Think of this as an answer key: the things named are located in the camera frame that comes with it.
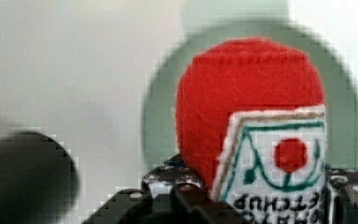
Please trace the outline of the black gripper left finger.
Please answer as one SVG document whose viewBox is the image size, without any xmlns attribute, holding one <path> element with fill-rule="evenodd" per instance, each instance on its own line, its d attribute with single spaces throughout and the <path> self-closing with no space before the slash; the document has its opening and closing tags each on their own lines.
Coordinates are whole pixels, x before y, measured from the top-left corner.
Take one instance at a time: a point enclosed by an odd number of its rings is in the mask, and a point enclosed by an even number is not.
<svg viewBox="0 0 358 224">
<path fill-rule="evenodd" d="M 123 189 L 82 224 L 246 224 L 229 204 L 212 201 L 202 178 L 176 155 Z"/>
</svg>

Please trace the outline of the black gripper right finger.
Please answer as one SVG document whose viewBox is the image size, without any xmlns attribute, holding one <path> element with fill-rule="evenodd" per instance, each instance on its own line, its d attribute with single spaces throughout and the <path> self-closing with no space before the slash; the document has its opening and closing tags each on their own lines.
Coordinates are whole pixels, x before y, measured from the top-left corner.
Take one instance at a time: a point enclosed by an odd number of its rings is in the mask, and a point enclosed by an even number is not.
<svg viewBox="0 0 358 224">
<path fill-rule="evenodd" d="M 324 224 L 358 224 L 358 169 L 325 171 Z"/>
</svg>

